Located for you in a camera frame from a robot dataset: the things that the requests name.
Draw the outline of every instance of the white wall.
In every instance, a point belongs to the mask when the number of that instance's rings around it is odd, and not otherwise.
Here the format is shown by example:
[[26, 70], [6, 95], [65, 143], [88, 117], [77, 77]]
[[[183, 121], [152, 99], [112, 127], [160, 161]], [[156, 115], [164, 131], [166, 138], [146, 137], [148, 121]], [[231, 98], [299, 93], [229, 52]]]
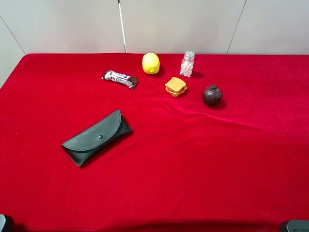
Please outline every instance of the white wall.
[[25, 53], [124, 52], [117, 0], [0, 0]]
[[24, 53], [0, 17], [0, 88]]
[[127, 52], [227, 53], [245, 0], [121, 0]]
[[232, 53], [309, 54], [309, 0], [247, 0]]

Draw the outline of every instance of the silver jar lid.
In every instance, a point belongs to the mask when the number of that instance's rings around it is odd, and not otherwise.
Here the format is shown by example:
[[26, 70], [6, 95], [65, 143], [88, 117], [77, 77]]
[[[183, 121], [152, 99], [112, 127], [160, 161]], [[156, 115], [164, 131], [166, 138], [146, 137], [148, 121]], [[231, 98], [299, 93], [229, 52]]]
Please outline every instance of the silver jar lid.
[[194, 59], [195, 53], [193, 51], [186, 51], [184, 53], [184, 57], [186, 59]]

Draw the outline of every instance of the candy bar wrapper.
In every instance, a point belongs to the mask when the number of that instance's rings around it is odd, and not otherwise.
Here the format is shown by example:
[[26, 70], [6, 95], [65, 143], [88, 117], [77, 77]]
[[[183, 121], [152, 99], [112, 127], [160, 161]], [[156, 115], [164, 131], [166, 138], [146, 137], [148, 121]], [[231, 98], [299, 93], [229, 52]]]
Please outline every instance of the candy bar wrapper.
[[137, 85], [137, 78], [134, 76], [128, 76], [125, 74], [121, 74], [118, 72], [114, 72], [112, 70], [108, 70], [105, 72], [104, 76], [102, 77], [103, 80], [112, 80], [114, 82], [121, 83], [131, 89], [134, 89]]

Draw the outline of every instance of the table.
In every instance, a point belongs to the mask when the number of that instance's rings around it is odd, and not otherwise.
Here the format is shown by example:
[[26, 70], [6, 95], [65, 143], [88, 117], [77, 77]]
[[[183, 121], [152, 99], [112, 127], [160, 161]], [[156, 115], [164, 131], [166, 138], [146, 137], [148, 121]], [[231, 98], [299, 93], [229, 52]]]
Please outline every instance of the table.
[[[0, 213], [16, 231], [278, 231], [309, 219], [309, 56], [30, 54], [0, 89]], [[135, 89], [101, 79], [135, 75]], [[205, 106], [216, 84], [223, 101]], [[133, 133], [77, 167], [60, 145], [116, 109]]]

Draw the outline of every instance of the brown ball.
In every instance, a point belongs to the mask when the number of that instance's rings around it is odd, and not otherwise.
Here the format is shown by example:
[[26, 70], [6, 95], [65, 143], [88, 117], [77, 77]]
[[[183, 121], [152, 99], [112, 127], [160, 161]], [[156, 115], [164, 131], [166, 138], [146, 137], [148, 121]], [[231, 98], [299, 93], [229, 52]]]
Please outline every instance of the brown ball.
[[209, 106], [218, 104], [221, 98], [222, 92], [216, 85], [208, 86], [202, 94], [204, 103]]

